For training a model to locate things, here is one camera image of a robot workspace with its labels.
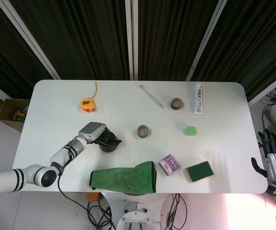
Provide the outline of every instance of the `white table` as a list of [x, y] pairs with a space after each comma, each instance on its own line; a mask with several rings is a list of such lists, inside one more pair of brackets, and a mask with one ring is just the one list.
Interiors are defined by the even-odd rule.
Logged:
[[[94, 81], [42, 80], [36, 84], [13, 167], [31, 164], [49, 166], [50, 157], [90, 121], [102, 122], [122, 140], [112, 153], [90, 145], [65, 169], [64, 191], [88, 192], [92, 170], [134, 167], [154, 161], [157, 193], [263, 193], [266, 179], [251, 166], [251, 157], [262, 165], [243, 87], [232, 82], [201, 82], [204, 115], [192, 114], [195, 82], [97, 81], [97, 111], [79, 108], [81, 99], [92, 96]], [[143, 84], [164, 106], [159, 108], [141, 89]], [[184, 108], [175, 111], [170, 101], [179, 97]], [[151, 135], [137, 136], [137, 127], [147, 125]], [[184, 134], [195, 126], [197, 135]], [[166, 176], [158, 162], [172, 154], [180, 168]], [[208, 161], [214, 175], [195, 183], [184, 168]], [[27, 184], [25, 191], [58, 191]]]

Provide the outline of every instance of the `yellow tape measure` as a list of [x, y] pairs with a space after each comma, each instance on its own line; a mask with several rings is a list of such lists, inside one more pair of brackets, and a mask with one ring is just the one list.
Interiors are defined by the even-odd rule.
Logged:
[[94, 98], [98, 92], [98, 84], [95, 82], [95, 92], [92, 97], [87, 97], [82, 99], [80, 102], [80, 106], [82, 110], [85, 110], [86, 112], [93, 112], [95, 111], [95, 103], [94, 103]]

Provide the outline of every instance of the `green towel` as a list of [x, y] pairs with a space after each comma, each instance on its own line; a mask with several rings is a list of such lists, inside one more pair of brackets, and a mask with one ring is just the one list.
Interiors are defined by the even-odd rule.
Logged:
[[121, 193], [155, 193], [156, 169], [152, 161], [146, 161], [135, 168], [94, 170], [89, 186]]

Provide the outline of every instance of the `green sponge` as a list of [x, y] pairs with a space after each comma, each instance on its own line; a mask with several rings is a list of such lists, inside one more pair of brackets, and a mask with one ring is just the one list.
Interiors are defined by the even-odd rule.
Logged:
[[186, 129], [186, 135], [187, 136], [194, 136], [196, 135], [196, 127], [194, 126], [188, 126]]
[[185, 168], [185, 171], [191, 182], [201, 180], [214, 174], [207, 161]]

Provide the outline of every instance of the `white toothpaste tube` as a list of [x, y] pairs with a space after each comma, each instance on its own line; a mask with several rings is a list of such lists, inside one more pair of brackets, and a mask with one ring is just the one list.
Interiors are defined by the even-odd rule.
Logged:
[[194, 115], [203, 115], [203, 94], [201, 84], [195, 84], [195, 108]]

